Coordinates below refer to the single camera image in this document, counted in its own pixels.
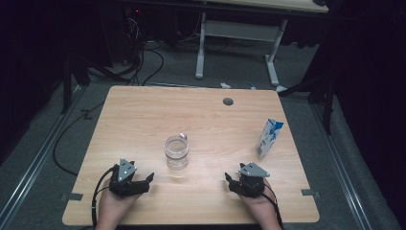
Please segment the person's left hand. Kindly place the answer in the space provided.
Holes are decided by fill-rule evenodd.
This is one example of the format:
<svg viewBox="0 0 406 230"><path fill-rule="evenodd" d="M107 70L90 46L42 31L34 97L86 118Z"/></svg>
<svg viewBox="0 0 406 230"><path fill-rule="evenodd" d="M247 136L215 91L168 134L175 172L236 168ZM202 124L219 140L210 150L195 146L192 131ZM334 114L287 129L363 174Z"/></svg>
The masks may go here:
<svg viewBox="0 0 406 230"><path fill-rule="evenodd" d="M140 195L118 197L109 190L101 194L98 226L118 225Z"/></svg>

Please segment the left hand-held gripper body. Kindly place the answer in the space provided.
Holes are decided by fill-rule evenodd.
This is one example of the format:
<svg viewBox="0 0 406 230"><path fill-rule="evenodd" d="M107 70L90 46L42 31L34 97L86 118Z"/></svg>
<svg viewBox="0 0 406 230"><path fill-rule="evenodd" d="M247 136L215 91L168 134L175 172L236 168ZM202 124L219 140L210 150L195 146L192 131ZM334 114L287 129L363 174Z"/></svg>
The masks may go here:
<svg viewBox="0 0 406 230"><path fill-rule="evenodd" d="M137 171L137 167L131 165L124 158L113 167L110 177L109 191L115 196L135 196L149 191L149 184L146 180L133 181L132 178Z"/></svg>

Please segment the white and blue milk carton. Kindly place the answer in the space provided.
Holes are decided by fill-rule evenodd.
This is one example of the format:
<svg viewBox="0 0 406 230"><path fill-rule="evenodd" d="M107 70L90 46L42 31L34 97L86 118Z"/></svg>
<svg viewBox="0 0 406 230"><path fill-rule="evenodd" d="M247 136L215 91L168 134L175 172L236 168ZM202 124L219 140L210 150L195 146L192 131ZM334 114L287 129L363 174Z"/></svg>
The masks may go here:
<svg viewBox="0 0 406 230"><path fill-rule="evenodd" d="M259 138L259 145L257 147L257 156L261 160L271 150L277 137L279 136L283 122L274 119L268 119Z"/></svg>

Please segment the black device with red light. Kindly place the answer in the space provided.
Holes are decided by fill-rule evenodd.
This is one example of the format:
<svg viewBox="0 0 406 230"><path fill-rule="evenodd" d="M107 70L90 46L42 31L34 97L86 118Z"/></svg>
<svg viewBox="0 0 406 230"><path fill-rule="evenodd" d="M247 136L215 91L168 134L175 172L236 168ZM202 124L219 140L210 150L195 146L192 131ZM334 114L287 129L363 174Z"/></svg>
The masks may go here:
<svg viewBox="0 0 406 230"><path fill-rule="evenodd" d="M126 18L137 19L141 16L141 10L139 8L126 7L124 9L124 15Z"/></svg>

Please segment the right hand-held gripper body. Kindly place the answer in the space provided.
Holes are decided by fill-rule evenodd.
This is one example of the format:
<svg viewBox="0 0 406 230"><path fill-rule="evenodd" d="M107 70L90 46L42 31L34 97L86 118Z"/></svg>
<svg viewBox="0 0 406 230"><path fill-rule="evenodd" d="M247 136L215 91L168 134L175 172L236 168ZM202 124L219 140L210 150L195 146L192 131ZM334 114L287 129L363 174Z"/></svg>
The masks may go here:
<svg viewBox="0 0 406 230"><path fill-rule="evenodd" d="M230 187L231 192L246 197L258 197L263 193L265 188L263 179L270 176L269 172L254 162L245 164L238 172L240 177L238 180L233 179L234 186Z"/></svg>

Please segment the white-legged desk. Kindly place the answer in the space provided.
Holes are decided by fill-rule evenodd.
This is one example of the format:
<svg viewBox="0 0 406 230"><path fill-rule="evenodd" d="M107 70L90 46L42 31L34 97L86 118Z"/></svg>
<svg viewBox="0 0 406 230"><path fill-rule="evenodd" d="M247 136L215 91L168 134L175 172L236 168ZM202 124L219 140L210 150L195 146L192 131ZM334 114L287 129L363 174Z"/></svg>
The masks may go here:
<svg viewBox="0 0 406 230"><path fill-rule="evenodd" d="M277 12L303 12L312 14L328 13L328 7L316 0L201 0L204 7L209 3L220 6L229 5L243 7L245 10L276 10ZM271 84L276 87L278 93L287 90L279 83L274 59L280 46L288 19L283 16L276 25L260 25L255 23L242 23L227 19L208 19L207 14L202 12L200 16L199 50L197 54L195 77L202 79L204 76L205 40L207 36L236 38L243 40L270 42L271 49L264 60Z"/></svg>

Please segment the clear glass jar with lid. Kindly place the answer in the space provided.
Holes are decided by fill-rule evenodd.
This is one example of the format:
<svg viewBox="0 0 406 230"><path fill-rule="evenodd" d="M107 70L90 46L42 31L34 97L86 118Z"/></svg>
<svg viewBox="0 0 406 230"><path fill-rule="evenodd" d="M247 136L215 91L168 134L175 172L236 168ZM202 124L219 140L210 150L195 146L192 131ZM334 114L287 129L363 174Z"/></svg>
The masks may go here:
<svg viewBox="0 0 406 230"><path fill-rule="evenodd" d="M189 141L186 133L170 136L165 143L167 165L175 171L183 170L188 165Z"/></svg>

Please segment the black metal stand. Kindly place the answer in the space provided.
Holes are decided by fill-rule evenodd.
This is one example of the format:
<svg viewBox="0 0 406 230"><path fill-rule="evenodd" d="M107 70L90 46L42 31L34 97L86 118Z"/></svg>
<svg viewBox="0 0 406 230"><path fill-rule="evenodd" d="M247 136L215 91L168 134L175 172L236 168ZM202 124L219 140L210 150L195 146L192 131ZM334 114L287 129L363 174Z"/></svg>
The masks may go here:
<svg viewBox="0 0 406 230"><path fill-rule="evenodd" d="M331 134L330 119L333 112L335 77L333 75L321 75L311 80L304 80L301 83L279 92L280 97L286 97L294 92L308 91L307 101L310 104L323 104L322 125L328 135Z"/></svg>
<svg viewBox="0 0 406 230"><path fill-rule="evenodd" d="M90 77L82 57L68 57L63 64L63 107L62 114L65 114L72 104L72 79L75 79L79 86L88 86Z"/></svg>

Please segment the person's right hand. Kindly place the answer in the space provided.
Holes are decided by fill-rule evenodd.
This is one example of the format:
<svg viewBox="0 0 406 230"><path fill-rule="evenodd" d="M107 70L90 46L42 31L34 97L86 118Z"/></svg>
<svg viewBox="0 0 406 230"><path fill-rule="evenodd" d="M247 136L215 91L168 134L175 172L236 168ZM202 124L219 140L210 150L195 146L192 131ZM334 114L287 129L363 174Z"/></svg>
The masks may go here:
<svg viewBox="0 0 406 230"><path fill-rule="evenodd" d="M277 214L271 200L276 201L275 196L271 192L269 182L264 179L265 189L263 193L265 196L258 196L255 198L240 195L239 198L248 207L251 215L261 226L277 225Z"/></svg>

